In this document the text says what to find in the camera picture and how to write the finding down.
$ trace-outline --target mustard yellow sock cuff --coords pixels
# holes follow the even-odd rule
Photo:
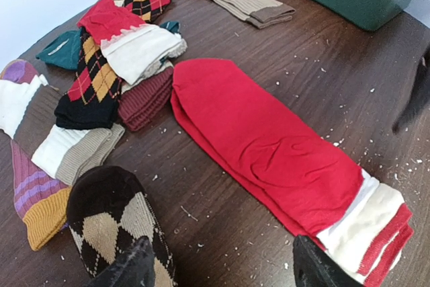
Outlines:
[[[70,190],[64,188],[39,201],[22,219],[27,226],[28,242],[33,251],[43,247],[65,225]]]

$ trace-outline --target red and white sock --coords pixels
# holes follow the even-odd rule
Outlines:
[[[321,139],[231,61],[176,65],[171,103],[178,123],[293,235],[313,238],[366,286],[384,279],[411,236],[400,193]]]
[[[114,0],[99,0],[79,21],[100,44],[101,53],[115,74],[133,85],[154,75],[162,58],[185,52],[187,43],[157,25],[146,24]]]

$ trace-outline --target red sock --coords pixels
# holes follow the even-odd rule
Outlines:
[[[315,238],[340,220],[363,183],[344,152],[231,61],[176,65],[171,103],[178,123],[293,235]]]

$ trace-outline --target wooden table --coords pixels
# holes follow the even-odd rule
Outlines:
[[[233,60],[321,136],[343,140],[340,147],[349,156],[400,190],[414,213],[415,235],[384,286],[428,286],[429,113],[400,136],[390,128],[409,95],[430,30],[403,13],[371,34],[311,0],[279,1],[297,13],[291,22],[264,30],[239,21],[211,0],[174,0],[157,23],[181,22],[188,50],[179,60]],[[61,91],[71,86],[73,73],[47,67],[34,56],[75,28],[79,17],[21,55]],[[148,191],[175,256],[179,285],[294,286],[291,234],[179,131],[166,107],[150,126],[127,132],[107,159],[107,164],[135,172]],[[417,159],[423,163],[415,164]],[[75,287],[87,282],[70,232],[57,234],[38,252],[30,250],[26,227],[13,208],[11,153],[3,133],[0,168],[0,286]]]

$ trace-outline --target tan sock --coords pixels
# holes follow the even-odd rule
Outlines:
[[[213,2],[259,29],[288,22],[296,11],[276,0],[213,0]]]

